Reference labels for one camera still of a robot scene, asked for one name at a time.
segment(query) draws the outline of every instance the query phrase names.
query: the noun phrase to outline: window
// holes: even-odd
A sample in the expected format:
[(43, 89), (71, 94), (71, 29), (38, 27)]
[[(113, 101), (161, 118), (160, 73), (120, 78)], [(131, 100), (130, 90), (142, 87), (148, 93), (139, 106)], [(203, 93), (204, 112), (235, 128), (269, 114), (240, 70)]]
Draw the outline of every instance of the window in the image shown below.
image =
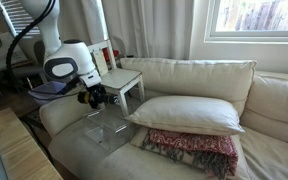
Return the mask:
[(205, 40), (288, 43), (288, 0), (211, 0)]
[[(0, 0), (0, 7), (14, 36), (20, 33), (33, 21), (31, 16), (26, 13), (19, 0)], [(37, 26), (28, 32), (25, 37), (32, 37), (36, 34), (40, 34)]]

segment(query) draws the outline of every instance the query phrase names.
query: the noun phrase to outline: beige couch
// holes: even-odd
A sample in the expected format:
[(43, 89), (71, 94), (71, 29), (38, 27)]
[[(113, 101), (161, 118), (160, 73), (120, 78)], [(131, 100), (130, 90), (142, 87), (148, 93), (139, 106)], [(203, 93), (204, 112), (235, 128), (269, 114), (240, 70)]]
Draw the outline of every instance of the beige couch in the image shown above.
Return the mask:
[[(127, 59), (122, 61), (124, 68), (135, 70), (143, 68), (128, 62), (130, 61)], [(197, 80), (203, 81), (203, 78), (212, 77), (196, 76), (190, 79), (189, 73), (194, 76), (197, 75), (196, 71), (177, 73), (186, 74), (183, 78), (191, 81), (185, 82), (187, 86), (183, 88), (186, 89), (192, 89)], [(143, 77), (147, 99), (169, 95), (161, 92), (163, 90), (156, 90), (161, 88), (163, 83), (157, 88), (151, 86), (154, 85), (153, 81), (159, 79), (156, 78), (156, 74), (143, 70)], [(236, 179), (288, 179), (288, 74), (256, 72), (251, 77), (250, 87), (247, 84), (240, 85), (241, 89), (244, 88), (243, 91), (247, 92), (247, 99), (231, 102), (235, 104), (234, 107), (238, 112), (241, 111), (240, 122), (246, 131), (240, 134), (240, 141), (247, 163), (238, 168), (243, 169), (249, 176), (237, 175)], [(193, 90), (193, 94), (200, 92), (197, 86), (193, 87)], [(232, 97), (232, 95), (223, 96), (223, 99)], [(139, 106), (137, 100), (128, 99), (128, 102), (132, 106), (131, 110)], [(49, 145), (52, 156), (77, 177), (81, 179), (210, 179), (202, 170), (174, 163), (163, 156), (141, 150), (129, 143), (113, 153), (103, 151), (84, 135), (81, 117), (90, 111), (92, 109), (87, 105), (79, 104), (76, 97), (53, 101), (40, 110), (43, 124), (52, 136)]]

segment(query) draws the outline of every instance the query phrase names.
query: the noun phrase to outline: floor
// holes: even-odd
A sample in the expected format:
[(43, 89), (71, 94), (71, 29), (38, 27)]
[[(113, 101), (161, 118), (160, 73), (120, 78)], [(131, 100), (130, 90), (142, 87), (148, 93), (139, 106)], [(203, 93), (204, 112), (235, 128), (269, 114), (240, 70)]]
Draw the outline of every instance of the floor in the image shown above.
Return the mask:
[[(14, 113), (20, 117), (39, 107), (36, 101), (27, 92), (18, 93), (2, 79), (0, 79), (0, 91), (2, 92), (2, 95), (0, 95), (0, 110), (10, 107)], [(51, 137), (48, 133), (39, 128), (34, 128), (34, 130), (43, 144), (47, 147), (51, 141)], [(60, 163), (55, 162), (54, 166), (64, 179), (77, 179)]]

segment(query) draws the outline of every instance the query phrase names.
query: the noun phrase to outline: couch armrest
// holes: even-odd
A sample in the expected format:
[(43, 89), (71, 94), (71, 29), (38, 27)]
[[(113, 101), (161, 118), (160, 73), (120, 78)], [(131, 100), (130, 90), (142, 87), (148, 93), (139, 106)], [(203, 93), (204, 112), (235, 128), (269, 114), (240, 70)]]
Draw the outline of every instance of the couch armrest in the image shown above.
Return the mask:
[(40, 108), (40, 118), (46, 130), (54, 138), (63, 129), (94, 111), (90, 105), (77, 101), (77, 95), (54, 100)]

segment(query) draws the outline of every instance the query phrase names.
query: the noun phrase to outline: red patterned blanket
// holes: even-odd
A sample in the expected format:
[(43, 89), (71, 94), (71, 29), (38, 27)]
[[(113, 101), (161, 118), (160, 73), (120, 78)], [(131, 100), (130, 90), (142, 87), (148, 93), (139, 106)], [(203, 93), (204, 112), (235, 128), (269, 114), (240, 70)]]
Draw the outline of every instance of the red patterned blanket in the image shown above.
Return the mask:
[(238, 154), (230, 136), (210, 136), (150, 129), (142, 148), (164, 154), (175, 161), (190, 159), (191, 165), (203, 168), (219, 179), (234, 176)]

